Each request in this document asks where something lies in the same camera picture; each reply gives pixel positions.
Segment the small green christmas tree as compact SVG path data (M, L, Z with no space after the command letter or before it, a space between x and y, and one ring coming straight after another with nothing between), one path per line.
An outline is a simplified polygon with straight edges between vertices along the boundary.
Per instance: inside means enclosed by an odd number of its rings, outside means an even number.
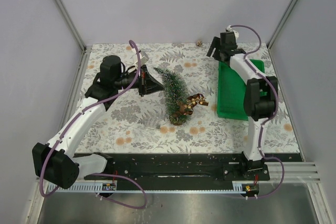
M188 97L186 82L180 74L170 70L155 67L154 70L159 74L164 86L164 105L166 116L170 123L175 126L183 125L187 122L187 115L177 115L178 102L185 102Z

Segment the green plastic tray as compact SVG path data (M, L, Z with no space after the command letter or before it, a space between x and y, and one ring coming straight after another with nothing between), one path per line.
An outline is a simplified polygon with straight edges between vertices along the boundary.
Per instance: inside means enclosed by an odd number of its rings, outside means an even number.
M232 57L229 64L219 63L217 115L220 118L247 121L244 110L246 83L249 79L261 79L264 62L249 60L243 55Z

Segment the brown ribbon pinecone ornament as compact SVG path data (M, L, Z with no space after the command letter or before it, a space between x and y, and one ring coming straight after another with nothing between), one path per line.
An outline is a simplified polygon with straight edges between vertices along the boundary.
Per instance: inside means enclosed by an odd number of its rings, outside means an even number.
M177 115L192 115L194 107L197 105L208 106L203 94L197 93L187 98L185 102L178 102L179 109L176 111Z

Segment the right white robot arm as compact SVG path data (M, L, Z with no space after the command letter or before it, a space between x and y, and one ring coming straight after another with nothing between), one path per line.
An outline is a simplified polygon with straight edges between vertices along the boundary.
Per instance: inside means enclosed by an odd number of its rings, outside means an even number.
M236 72L246 86L243 108L248 117L248 143L239 162L239 173L250 180L262 170L265 156L261 146L269 121L278 110L278 79L266 76L251 62L250 54L236 43L238 32L230 26L219 37L214 37L206 54Z

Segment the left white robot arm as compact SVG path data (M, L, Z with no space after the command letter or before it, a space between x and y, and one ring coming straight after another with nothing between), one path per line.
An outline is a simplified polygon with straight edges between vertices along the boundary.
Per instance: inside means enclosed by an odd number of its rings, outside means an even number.
M46 180L68 189L78 178L94 173L102 179L112 177L114 167L108 163L106 155L98 153L75 158L74 154L90 128L127 90L137 89L139 95L144 96L164 89L149 74L148 60L147 55L140 53L140 59L131 67L133 71L126 72L120 57L103 58L100 71L75 114L46 144L37 143L32 149L35 173L41 183Z

